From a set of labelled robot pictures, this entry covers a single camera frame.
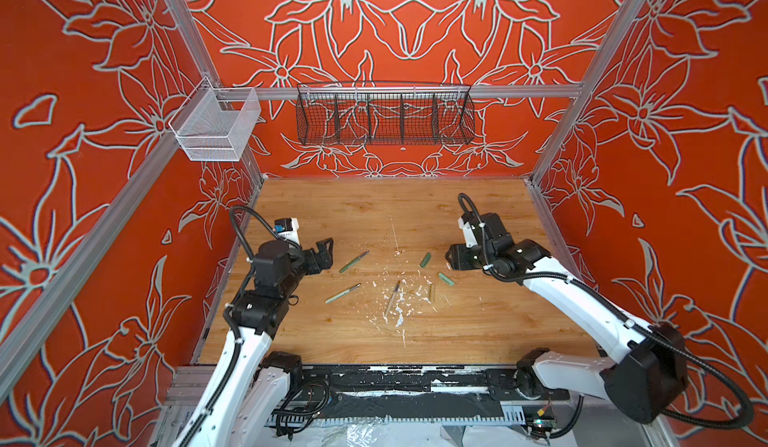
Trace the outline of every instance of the green pen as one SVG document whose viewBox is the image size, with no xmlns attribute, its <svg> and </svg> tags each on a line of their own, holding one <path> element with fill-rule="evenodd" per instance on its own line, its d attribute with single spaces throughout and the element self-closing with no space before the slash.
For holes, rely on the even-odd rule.
<svg viewBox="0 0 768 447">
<path fill-rule="evenodd" d="M 334 301 L 334 300 L 336 300 L 336 299 L 339 299 L 339 298 L 341 298 L 341 297 L 344 297 L 346 294 L 350 293 L 352 290 L 354 290 L 354 289 L 356 289 L 356 288 L 360 287 L 360 285 L 361 285 L 361 284 L 357 284 L 357 285 L 355 285 L 355 286 L 352 286 L 352 287 L 350 287 L 350 288 L 348 288 L 348 289 L 346 289 L 346 290 L 342 290 L 341 292 L 337 293 L 335 296 L 333 296 L 333 297 L 329 297 L 328 299 L 326 299 L 326 303 L 331 303 L 331 302 L 333 302 L 333 301 Z"/>
<path fill-rule="evenodd" d="M 437 274 L 437 277 L 440 277 L 440 279 L 441 279 L 443 282 L 447 283 L 448 285 L 455 285 L 455 284 L 456 284 L 456 282 L 454 282 L 453 280 L 451 280 L 451 279 L 450 279 L 450 277 L 448 277 L 448 276 L 447 276 L 445 273 L 443 273 L 443 272 L 438 272 L 438 274 Z"/>
<path fill-rule="evenodd" d="M 347 269 L 350 269 L 351 266 L 355 265 L 356 263 L 358 263 L 360 261 L 360 259 L 362 259 L 366 255 L 368 255 L 368 252 L 370 252 L 370 250 L 366 250 L 365 252 L 361 253 L 359 256 L 357 256 L 354 259 L 352 259 L 352 261 L 350 263 L 346 264 L 344 267 L 341 268 L 339 273 L 346 272 Z"/>
</svg>

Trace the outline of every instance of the orange wall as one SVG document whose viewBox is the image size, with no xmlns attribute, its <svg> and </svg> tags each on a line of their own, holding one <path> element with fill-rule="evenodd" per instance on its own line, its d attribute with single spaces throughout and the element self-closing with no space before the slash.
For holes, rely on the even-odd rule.
<svg viewBox="0 0 768 447">
<path fill-rule="evenodd" d="M 743 432 L 673 423 L 684 445 L 768 442 L 766 44 L 768 0 L 648 0 L 544 182 L 582 275 L 754 401 Z M 675 407 L 725 418 L 689 375 Z"/>
<path fill-rule="evenodd" d="M 0 0 L 0 339 L 200 80 L 162 0 Z M 234 242 L 242 165 L 178 152 L 0 405 L 4 445 L 145 444 Z"/>
<path fill-rule="evenodd" d="M 579 82 L 622 0 L 187 0 L 229 86 L 314 80 Z M 264 102 L 251 142 L 272 176 L 529 173 L 562 99 L 483 100 L 467 146 L 304 147 L 294 107 Z"/>
</svg>

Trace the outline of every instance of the white wire basket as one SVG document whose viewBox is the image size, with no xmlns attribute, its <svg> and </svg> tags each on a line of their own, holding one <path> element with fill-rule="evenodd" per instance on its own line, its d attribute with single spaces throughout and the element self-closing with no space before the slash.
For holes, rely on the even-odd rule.
<svg viewBox="0 0 768 447">
<path fill-rule="evenodd" d="M 169 122 L 190 160 L 238 161 L 259 120 L 261 104 L 255 89 L 249 89 L 239 110 L 226 100 L 218 100 L 218 90 L 222 89 L 204 78 Z"/>
</svg>

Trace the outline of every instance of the wooden tabletop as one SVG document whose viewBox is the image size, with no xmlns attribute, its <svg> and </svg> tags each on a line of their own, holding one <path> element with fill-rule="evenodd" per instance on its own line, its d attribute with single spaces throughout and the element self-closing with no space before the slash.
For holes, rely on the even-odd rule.
<svg viewBox="0 0 768 447">
<path fill-rule="evenodd" d="M 449 269 L 448 247 L 463 243 L 460 192 L 480 213 L 496 212 L 516 242 L 532 239 L 549 248 L 521 180 L 268 180 L 256 205 L 267 221 L 298 218 L 305 249 L 334 240 L 333 268 L 301 281 L 299 303 L 280 325 L 273 350 L 299 354 L 304 363 L 515 363 L 540 346 L 595 356 L 594 341 L 540 296 L 478 270 Z M 252 221 L 246 238 L 256 250 L 272 237 Z M 367 257 L 339 273 L 366 250 Z M 432 260 L 421 268 L 427 252 Z M 248 267 L 241 249 L 224 301 L 232 299 Z M 445 284 L 440 272 L 456 285 Z M 385 317 L 398 280 L 401 291 Z M 357 290 L 325 304 L 357 283 Z M 428 301 L 431 285 L 434 303 Z M 216 363 L 221 354 L 223 305 L 200 363 Z"/>
</svg>

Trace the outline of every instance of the black cable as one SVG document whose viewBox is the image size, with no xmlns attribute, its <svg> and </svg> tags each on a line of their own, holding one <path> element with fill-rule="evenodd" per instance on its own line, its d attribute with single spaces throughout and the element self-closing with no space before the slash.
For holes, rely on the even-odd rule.
<svg viewBox="0 0 768 447">
<path fill-rule="evenodd" d="M 240 349 L 242 347 L 242 336 L 240 335 L 240 327 L 237 326 L 237 323 L 234 321 L 232 316 L 229 314 L 228 310 L 224 310 L 224 320 L 226 320 L 226 323 L 229 324 L 230 328 L 232 329 L 232 333 L 235 336 L 235 346 L 232 352 L 232 356 L 230 357 L 230 363 L 226 366 L 226 371 L 224 372 L 224 376 L 219 381 L 219 384 L 216 386 L 216 389 L 214 390 L 214 393 L 210 396 L 210 399 L 208 399 L 208 402 L 205 404 L 205 408 L 203 411 L 197 416 L 194 423 L 192 423 L 192 426 L 189 430 L 187 430 L 187 434 L 184 436 L 184 438 L 181 440 L 180 447 L 187 447 L 187 445 L 190 443 L 192 438 L 197 434 L 197 432 L 200 430 L 200 426 L 203 424 L 203 421 L 205 421 L 206 417 L 210 415 L 214 411 L 214 405 L 216 405 L 216 401 L 221 396 L 221 393 L 224 391 L 224 387 L 226 386 L 226 382 L 230 379 L 232 376 L 232 372 L 235 370 L 235 365 L 237 364 L 237 359 L 240 357 Z"/>
<path fill-rule="evenodd" d="M 318 404 L 313 408 L 310 409 L 310 404 L 307 403 L 304 407 L 299 407 L 297 409 L 288 410 L 288 404 L 293 402 L 293 400 L 299 396 L 303 392 L 303 390 L 307 387 L 310 387 L 310 391 L 312 387 L 321 387 L 322 388 L 322 398 L 318 402 Z M 283 435 L 288 435 L 289 440 L 293 440 L 293 435 L 302 432 L 304 429 L 310 426 L 310 424 L 314 421 L 314 414 L 317 414 L 321 410 L 323 410 L 330 401 L 331 396 L 331 389 L 330 384 L 325 379 L 318 379 L 318 378 L 312 378 L 308 379 L 306 382 L 304 382 L 302 385 L 299 386 L 298 389 L 294 390 L 292 393 L 289 393 L 286 396 L 285 401 L 283 402 L 282 406 L 279 409 L 274 409 L 272 413 L 275 415 L 275 429 L 278 437 L 281 437 Z M 306 423 L 302 425 L 299 428 L 295 427 L 289 427 L 288 426 L 288 417 L 290 415 L 294 415 L 296 417 L 308 417 Z"/>
<path fill-rule="evenodd" d="M 245 206 L 245 205 L 235 205 L 235 206 L 230 207 L 230 221 L 232 222 L 232 227 L 234 227 L 234 229 L 235 229 L 235 234 L 237 235 L 237 239 L 243 245 L 243 248 L 245 249 L 245 251 L 250 254 L 248 256 L 248 258 L 250 258 L 250 259 L 254 258 L 254 251 L 250 249 L 250 246 L 248 245 L 248 241 L 245 240 L 245 235 L 240 230 L 240 226 L 237 225 L 237 219 L 235 218 L 235 214 L 234 213 L 236 211 L 238 211 L 238 210 L 242 210 L 244 212 L 248 212 L 250 215 L 254 216 L 256 218 L 256 220 L 261 222 L 261 225 L 263 225 L 264 228 L 269 233 L 272 234 L 272 237 L 275 237 L 275 239 L 277 239 L 278 241 L 288 242 L 290 245 L 294 246 L 296 249 L 299 249 L 301 251 L 301 245 L 299 245 L 296 242 L 293 242 L 290 239 L 286 239 L 284 237 L 281 237 L 279 233 L 274 231 L 274 229 L 272 228 L 270 223 L 267 222 L 266 220 L 264 220 L 264 218 L 261 215 L 259 215 L 259 213 L 256 212 L 254 209 L 252 209 L 252 208 L 250 208 L 248 206 Z"/>
<path fill-rule="evenodd" d="M 568 421 L 565 427 L 563 427 L 556 433 L 550 433 L 549 435 L 542 435 L 539 433 L 531 432 L 531 437 L 533 437 L 534 439 L 546 439 L 547 437 L 549 437 L 550 439 L 560 439 L 563 435 L 573 430 L 573 427 L 574 425 L 576 425 L 576 421 L 578 420 L 578 417 L 581 415 L 581 407 L 583 406 L 584 406 L 584 395 L 579 394 L 578 402 L 576 402 L 576 410 L 574 411 L 574 414 L 571 417 L 571 420 Z"/>
<path fill-rule="evenodd" d="M 237 240 L 240 241 L 240 245 L 243 246 L 243 250 L 245 250 L 245 253 L 249 261 L 254 259 L 254 250 L 250 248 L 250 244 L 248 243 L 248 240 L 246 240 L 245 235 L 243 234 L 243 231 L 240 230 L 240 224 L 237 222 L 237 217 L 235 216 L 235 212 L 239 210 L 242 210 L 250 214 L 251 216 L 255 217 L 261 223 L 261 225 L 263 225 L 264 228 L 267 229 L 269 233 L 272 234 L 272 237 L 275 237 L 275 239 L 277 239 L 278 241 L 288 242 L 292 247 L 295 247 L 301 253 L 301 245 L 278 235 L 278 233 L 275 232 L 272 227 L 270 227 L 270 224 L 266 220 L 264 220 L 264 218 L 261 215 L 259 215 L 258 212 L 256 212 L 255 210 L 245 205 L 235 205 L 230 208 L 230 222 L 232 223 L 232 228 L 234 228 L 235 230 L 235 236 L 237 237 Z M 235 303 L 237 299 L 240 298 L 241 295 L 243 295 L 245 288 L 248 286 L 248 282 L 252 278 L 254 278 L 254 275 L 256 275 L 256 267 L 254 263 L 251 262 L 250 269 L 247 275 L 245 276 L 245 278 L 243 279 L 243 282 L 240 284 L 240 288 L 237 290 L 237 293 L 235 294 L 235 298 L 232 300 L 232 303 Z"/>
<path fill-rule="evenodd" d="M 475 207 L 475 203 L 472 202 L 472 200 L 465 193 L 459 193 L 458 203 L 459 205 L 461 205 L 462 209 L 466 212 L 467 209 L 464 206 L 464 200 L 466 200 L 469 206 L 472 208 L 472 212 L 475 214 L 475 217 L 478 219 L 478 222 L 481 224 L 480 230 L 482 233 L 482 237 L 481 237 L 482 241 L 480 242 L 480 250 L 482 251 L 484 265 L 487 266 L 488 254 L 486 252 L 486 245 L 485 245 L 487 241 L 487 237 L 485 235 L 485 225 L 483 225 L 483 222 L 480 220 L 480 215 L 478 214 L 477 208 Z M 616 307 L 610 300 L 600 295 L 600 293 L 597 290 L 590 288 L 589 285 L 581 282 L 581 280 L 575 279 L 564 273 L 534 272 L 534 273 L 525 273 L 516 277 L 504 277 L 503 275 L 496 272 L 494 267 L 488 268 L 488 271 L 491 273 L 491 275 L 494 276 L 495 279 L 498 279 L 502 282 L 512 283 L 512 282 L 520 282 L 522 280 L 529 280 L 529 279 L 557 279 L 557 280 L 562 280 L 563 282 L 566 282 L 566 283 L 572 283 L 576 287 L 580 288 L 581 290 L 583 290 L 584 292 L 592 296 L 592 298 L 597 300 L 600 303 L 600 305 L 608 309 L 608 311 L 611 312 L 614 316 L 616 316 L 616 318 L 619 319 L 621 322 L 626 323 L 628 320 L 630 320 L 630 318 L 624 312 L 622 312 L 618 307 Z M 705 362 L 702 358 L 688 352 L 687 349 L 685 350 L 678 349 L 677 347 L 667 342 L 667 339 L 659 336 L 657 333 L 651 332 L 645 327 L 642 327 L 635 323 L 632 326 L 632 329 L 635 332 L 638 332 L 643 337 L 650 339 L 652 342 L 655 342 L 660 346 L 664 346 L 666 349 L 670 350 L 672 353 L 678 356 L 681 356 L 696 365 L 699 365 L 702 369 L 712 374 L 717 380 L 723 383 L 732 393 L 734 393 L 734 395 L 736 396 L 736 399 L 738 399 L 739 404 L 741 405 L 741 410 L 736 415 L 736 417 L 734 419 L 728 419 L 728 420 L 699 419 L 697 417 L 692 417 L 690 415 L 678 413 L 670 409 L 665 409 L 663 411 L 663 414 L 665 414 L 667 417 L 671 417 L 672 419 L 676 419 L 681 422 L 689 423 L 692 425 L 698 425 L 699 427 L 705 427 L 708 429 L 721 429 L 721 430 L 741 429 L 742 427 L 746 427 L 752 422 L 752 419 L 754 418 L 754 415 L 755 415 L 754 405 L 750 401 L 750 397 L 744 392 L 744 390 L 738 384 L 734 382 L 733 379 L 731 379 L 730 377 L 722 373 L 719 369 Z"/>
</svg>

